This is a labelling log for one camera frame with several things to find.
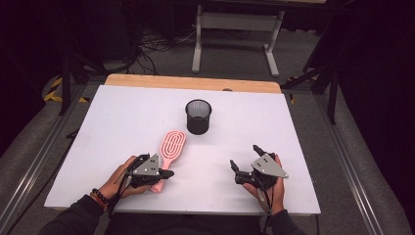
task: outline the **background table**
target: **background table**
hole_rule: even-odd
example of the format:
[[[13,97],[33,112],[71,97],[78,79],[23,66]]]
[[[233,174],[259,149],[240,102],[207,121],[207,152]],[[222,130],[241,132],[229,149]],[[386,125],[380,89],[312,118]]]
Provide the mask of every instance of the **background table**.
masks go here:
[[[154,83],[157,88],[147,87],[155,80],[161,81]],[[110,85],[115,83],[144,87]],[[210,84],[210,90],[190,89],[192,83]],[[169,88],[160,88],[163,84]],[[255,84],[268,86],[271,93],[236,92],[260,90]],[[215,91],[215,86],[235,91]],[[160,194],[149,191],[121,200],[118,212],[260,214],[256,199],[235,184],[229,164],[234,160],[241,170],[251,171],[251,162],[258,158],[256,144],[278,153],[290,174],[285,181],[289,212],[320,213],[285,97],[277,88],[273,82],[111,75],[99,88],[45,207],[69,207],[102,185],[129,156],[157,153],[165,134],[179,129],[187,139],[170,168],[175,175]],[[201,136],[186,129],[184,107],[196,98],[212,105],[210,128]]]

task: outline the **black sleeve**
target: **black sleeve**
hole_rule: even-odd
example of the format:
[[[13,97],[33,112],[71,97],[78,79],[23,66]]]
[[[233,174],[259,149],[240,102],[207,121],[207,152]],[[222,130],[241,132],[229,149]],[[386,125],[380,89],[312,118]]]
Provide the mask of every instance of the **black sleeve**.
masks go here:
[[[39,234],[94,234],[103,213],[97,202],[85,195],[47,223]]]
[[[272,233],[274,235],[305,235],[297,228],[287,210],[279,211],[271,218]]]

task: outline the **pink hairbrush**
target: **pink hairbrush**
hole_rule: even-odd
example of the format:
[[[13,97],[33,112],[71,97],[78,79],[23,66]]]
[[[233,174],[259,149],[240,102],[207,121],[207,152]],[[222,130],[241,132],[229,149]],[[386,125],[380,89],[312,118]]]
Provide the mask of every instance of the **pink hairbrush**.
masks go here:
[[[168,169],[181,154],[186,135],[178,130],[172,130],[165,134],[162,144],[160,146],[160,154],[162,156],[162,169]],[[161,192],[161,188],[164,185],[164,179],[161,179],[159,183],[153,185],[150,189],[154,193]]]

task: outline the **person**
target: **person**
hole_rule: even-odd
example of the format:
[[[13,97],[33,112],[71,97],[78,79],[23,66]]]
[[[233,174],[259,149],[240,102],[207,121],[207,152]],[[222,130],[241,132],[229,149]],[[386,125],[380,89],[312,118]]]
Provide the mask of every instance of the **person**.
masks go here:
[[[101,188],[93,190],[90,195],[84,195],[70,208],[61,212],[52,221],[48,222],[39,231],[39,234],[94,234],[100,216],[106,209],[106,199],[110,199],[117,192],[121,176],[135,158],[135,156],[132,156],[120,165]],[[276,156],[276,162],[281,165],[278,156]],[[268,207],[261,202],[256,188],[251,184],[243,184],[243,187],[256,197],[259,204],[268,212]],[[122,198],[142,194],[149,188],[150,186],[127,187],[122,194]],[[283,178],[278,177],[276,184],[267,191],[269,198],[272,198],[272,216],[270,220],[272,232],[274,235],[302,235],[304,233],[296,227],[284,208],[284,193]],[[116,213],[110,220],[106,234],[252,235],[260,234],[259,219],[260,216],[240,215]]]

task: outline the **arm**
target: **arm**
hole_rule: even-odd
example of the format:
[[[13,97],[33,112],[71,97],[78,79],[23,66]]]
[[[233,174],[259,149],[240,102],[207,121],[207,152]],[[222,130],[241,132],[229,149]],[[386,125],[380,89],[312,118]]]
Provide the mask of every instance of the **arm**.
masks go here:
[[[281,166],[281,161],[278,156],[275,157],[275,161],[276,164]],[[262,208],[268,212],[269,208],[260,200],[256,188],[247,183],[243,186],[248,192],[258,199],[258,202]],[[287,210],[284,209],[284,192],[284,181],[281,177],[278,177],[277,183],[266,192],[269,198],[272,198],[272,194],[274,195],[271,208],[272,217],[270,222],[270,225],[272,226],[272,233],[274,235],[302,235],[304,232],[296,227]]]
[[[119,187],[121,175],[124,170],[135,160],[132,156],[125,164],[121,164],[111,175],[110,179],[99,189],[101,194],[110,199],[116,193]],[[122,194],[122,198],[133,194],[142,194],[150,186],[138,188],[127,188]],[[98,226],[100,216],[104,213],[106,207],[95,196],[83,196],[79,201],[72,204],[70,208],[60,213],[55,219],[47,223],[39,232],[45,234],[94,234]]]

